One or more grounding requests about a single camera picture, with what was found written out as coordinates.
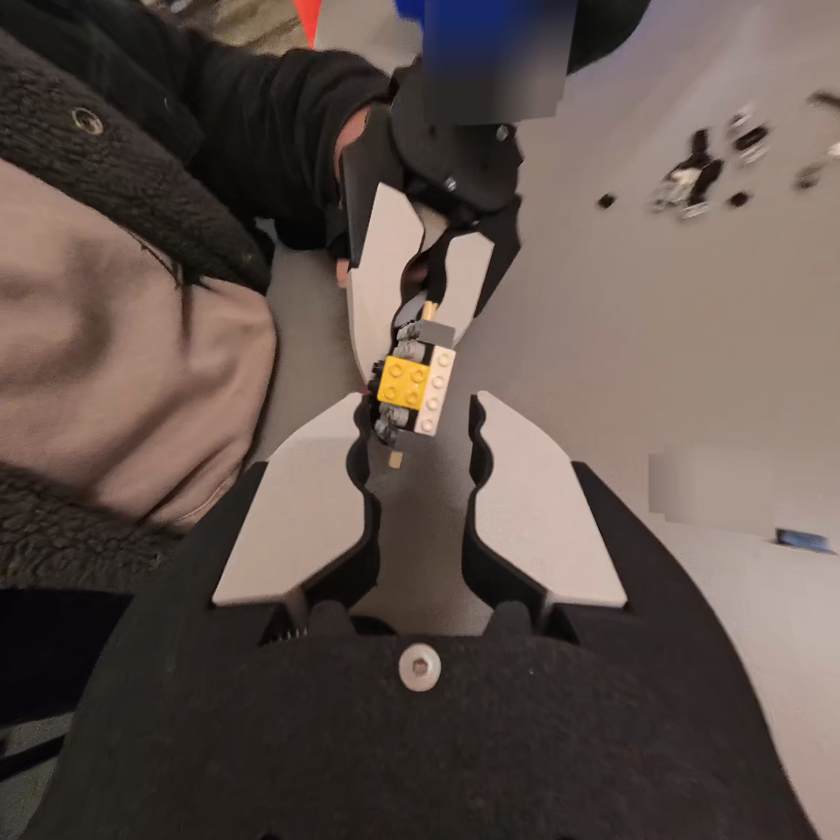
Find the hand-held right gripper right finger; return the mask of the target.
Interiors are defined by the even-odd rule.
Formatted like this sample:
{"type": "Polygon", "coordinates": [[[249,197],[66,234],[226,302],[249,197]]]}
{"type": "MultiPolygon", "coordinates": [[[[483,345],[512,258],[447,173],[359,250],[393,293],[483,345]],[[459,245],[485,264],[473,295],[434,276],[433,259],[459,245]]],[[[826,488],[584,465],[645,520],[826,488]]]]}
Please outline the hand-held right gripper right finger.
{"type": "Polygon", "coordinates": [[[540,628],[556,608],[622,611],[628,597],[570,456],[488,391],[469,401],[472,445],[461,571],[495,608],[519,602],[540,628]]]}

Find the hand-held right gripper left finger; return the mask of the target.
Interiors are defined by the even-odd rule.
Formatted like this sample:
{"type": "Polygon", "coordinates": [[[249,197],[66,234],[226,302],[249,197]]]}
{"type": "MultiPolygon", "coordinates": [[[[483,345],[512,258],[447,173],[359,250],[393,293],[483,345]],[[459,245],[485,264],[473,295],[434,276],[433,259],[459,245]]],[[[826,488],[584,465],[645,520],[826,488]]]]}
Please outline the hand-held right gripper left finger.
{"type": "Polygon", "coordinates": [[[367,395],[349,394],[268,457],[214,606],[279,605],[290,627],[306,627],[316,604],[351,608],[375,588],[382,508],[366,488],[370,435],[367,395]]]}

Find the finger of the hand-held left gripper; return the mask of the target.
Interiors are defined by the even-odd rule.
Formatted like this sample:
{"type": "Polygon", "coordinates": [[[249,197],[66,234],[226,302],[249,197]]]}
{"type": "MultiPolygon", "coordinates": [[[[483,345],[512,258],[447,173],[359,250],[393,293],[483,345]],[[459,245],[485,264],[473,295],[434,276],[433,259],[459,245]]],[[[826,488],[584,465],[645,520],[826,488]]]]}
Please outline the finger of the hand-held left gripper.
{"type": "Polygon", "coordinates": [[[408,198],[379,184],[357,267],[349,273],[346,297],[353,357],[366,384],[373,367],[392,347],[392,324],[402,306],[405,268],[419,254],[424,223],[408,198]]]}
{"type": "Polygon", "coordinates": [[[473,321],[495,246],[475,230],[448,230],[427,252],[427,301],[456,347],[473,321]]]}

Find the yellow hinge brick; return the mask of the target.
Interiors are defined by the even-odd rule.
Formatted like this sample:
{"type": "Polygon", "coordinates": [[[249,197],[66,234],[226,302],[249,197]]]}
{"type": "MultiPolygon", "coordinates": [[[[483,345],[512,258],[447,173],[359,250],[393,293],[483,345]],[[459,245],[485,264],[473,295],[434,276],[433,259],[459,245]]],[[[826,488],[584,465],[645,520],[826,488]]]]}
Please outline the yellow hinge brick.
{"type": "Polygon", "coordinates": [[[424,403],[430,373],[430,365],[388,355],[375,398],[379,403],[418,412],[424,403]]]}

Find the toy brick car chassis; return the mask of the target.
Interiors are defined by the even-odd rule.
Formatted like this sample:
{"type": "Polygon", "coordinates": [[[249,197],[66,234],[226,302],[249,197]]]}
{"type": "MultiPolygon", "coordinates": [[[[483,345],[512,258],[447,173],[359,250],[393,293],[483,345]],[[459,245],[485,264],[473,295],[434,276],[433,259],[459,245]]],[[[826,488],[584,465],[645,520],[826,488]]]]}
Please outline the toy brick car chassis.
{"type": "Polygon", "coordinates": [[[457,357],[450,344],[454,332],[433,320],[435,305],[423,301],[412,318],[398,319],[389,353],[398,358],[431,366],[422,408],[409,411],[403,407],[379,403],[375,396],[385,359],[374,364],[369,380],[369,394],[373,399],[372,432],[375,439],[388,449],[387,465],[398,470],[406,453],[418,442],[434,438],[448,395],[457,357]]]}

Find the person's left forearm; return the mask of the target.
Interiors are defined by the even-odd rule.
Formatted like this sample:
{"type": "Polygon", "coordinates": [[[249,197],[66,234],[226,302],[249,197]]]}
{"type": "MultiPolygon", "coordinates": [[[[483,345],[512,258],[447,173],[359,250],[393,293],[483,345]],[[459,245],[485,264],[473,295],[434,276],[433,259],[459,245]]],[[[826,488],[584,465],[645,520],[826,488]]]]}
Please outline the person's left forearm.
{"type": "Polygon", "coordinates": [[[247,228],[270,219],[287,247],[325,249],[340,134],[385,100],[388,76],[342,50],[258,55],[194,33],[187,44],[183,97],[203,135],[192,174],[247,228]]]}

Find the grey desk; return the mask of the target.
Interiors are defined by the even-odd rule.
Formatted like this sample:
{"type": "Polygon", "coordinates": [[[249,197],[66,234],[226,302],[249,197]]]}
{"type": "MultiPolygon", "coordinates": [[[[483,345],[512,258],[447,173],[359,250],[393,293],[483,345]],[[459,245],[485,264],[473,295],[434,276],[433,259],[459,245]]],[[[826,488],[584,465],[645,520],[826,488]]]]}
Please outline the grey desk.
{"type": "Polygon", "coordinates": [[[476,633],[460,578],[469,396],[489,391],[585,462],[726,627],[816,831],[838,838],[838,2],[652,2],[615,53],[518,132],[521,253],[459,345],[432,453],[378,461],[379,584],[405,633],[476,633]],[[732,114],[772,129],[707,213],[652,213],[664,174],[732,114]],[[726,206],[738,190],[752,200],[726,206]],[[835,555],[776,529],[822,534],[835,555]]]}

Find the person's left hand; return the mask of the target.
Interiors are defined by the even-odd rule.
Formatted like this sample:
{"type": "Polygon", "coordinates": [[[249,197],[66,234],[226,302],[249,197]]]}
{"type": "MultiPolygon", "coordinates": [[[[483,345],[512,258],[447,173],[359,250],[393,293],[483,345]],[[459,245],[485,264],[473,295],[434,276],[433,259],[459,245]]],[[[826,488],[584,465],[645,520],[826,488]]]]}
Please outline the person's left hand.
{"type": "MultiPolygon", "coordinates": [[[[366,123],[369,117],[371,108],[364,107],[357,111],[343,126],[339,133],[335,151],[333,156],[334,174],[336,182],[340,182],[341,177],[341,158],[342,153],[346,147],[357,141],[364,132],[366,123]]],[[[350,271],[350,261],[347,258],[336,259],[335,261],[335,276],[339,288],[346,288],[350,271]]]]}

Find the orange striped barrier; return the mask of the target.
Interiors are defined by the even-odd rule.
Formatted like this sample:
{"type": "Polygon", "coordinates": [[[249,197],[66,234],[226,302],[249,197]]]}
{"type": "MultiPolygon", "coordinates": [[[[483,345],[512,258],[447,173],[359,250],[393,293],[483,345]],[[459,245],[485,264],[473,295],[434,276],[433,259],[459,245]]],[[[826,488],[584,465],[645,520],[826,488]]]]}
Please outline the orange striped barrier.
{"type": "Polygon", "coordinates": [[[318,34],[322,1],[293,1],[303,33],[310,49],[314,49],[318,34]]]}

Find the scattered small brick pieces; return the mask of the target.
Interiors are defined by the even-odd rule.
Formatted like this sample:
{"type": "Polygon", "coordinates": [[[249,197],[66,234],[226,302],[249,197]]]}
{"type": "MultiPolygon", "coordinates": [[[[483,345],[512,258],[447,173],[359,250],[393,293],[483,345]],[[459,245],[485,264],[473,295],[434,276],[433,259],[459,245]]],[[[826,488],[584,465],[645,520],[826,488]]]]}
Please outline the scattered small brick pieces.
{"type": "MultiPolygon", "coordinates": [[[[809,107],[829,111],[838,119],[838,91],[816,90],[805,102],[809,107]]],[[[689,138],[686,157],[674,164],[657,183],[648,204],[650,211],[676,214],[683,220],[707,213],[711,206],[710,195],[727,165],[742,169],[756,164],[767,154],[772,132],[767,121],[757,119],[757,110],[751,104],[739,108],[727,122],[723,134],[725,154],[715,154],[711,148],[709,129],[697,130],[689,138]]],[[[794,174],[792,189],[797,193],[813,190],[825,169],[834,166],[838,167],[838,140],[794,174]]],[[[744,207],[752,197],[749,190],[738,190],[727,198],[726,207],[744,207]]]]}

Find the person's beige top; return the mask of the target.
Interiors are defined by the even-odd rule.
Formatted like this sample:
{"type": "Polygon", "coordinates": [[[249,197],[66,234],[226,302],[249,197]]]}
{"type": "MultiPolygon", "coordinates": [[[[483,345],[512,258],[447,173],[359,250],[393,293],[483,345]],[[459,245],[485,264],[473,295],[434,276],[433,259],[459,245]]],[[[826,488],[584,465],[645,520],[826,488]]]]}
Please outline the person's beige top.
{"type": "Polygon", "coordinates": [[[1,199],[2,463],[189,529],[251,448],[277,348],[265,298],[188,284],[164,252],[5,161],[1,199]]]}

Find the person's black fleece jacket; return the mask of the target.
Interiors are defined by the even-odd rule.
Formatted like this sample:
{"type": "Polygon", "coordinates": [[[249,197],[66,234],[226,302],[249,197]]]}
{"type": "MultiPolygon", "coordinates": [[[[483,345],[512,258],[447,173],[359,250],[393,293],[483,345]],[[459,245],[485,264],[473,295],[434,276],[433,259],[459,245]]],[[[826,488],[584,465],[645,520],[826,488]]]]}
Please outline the person's black fleece jacket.
{"type": "MultiPolygon", "coordinates": [[[[4,161],[164,252],[188,284],[214,278],[265,298],[265,257],[184,163],[90,82],[2,27],[4,161]]],[[[134,592],[182,532],[2,463],[3,595],[134,592]]]]}

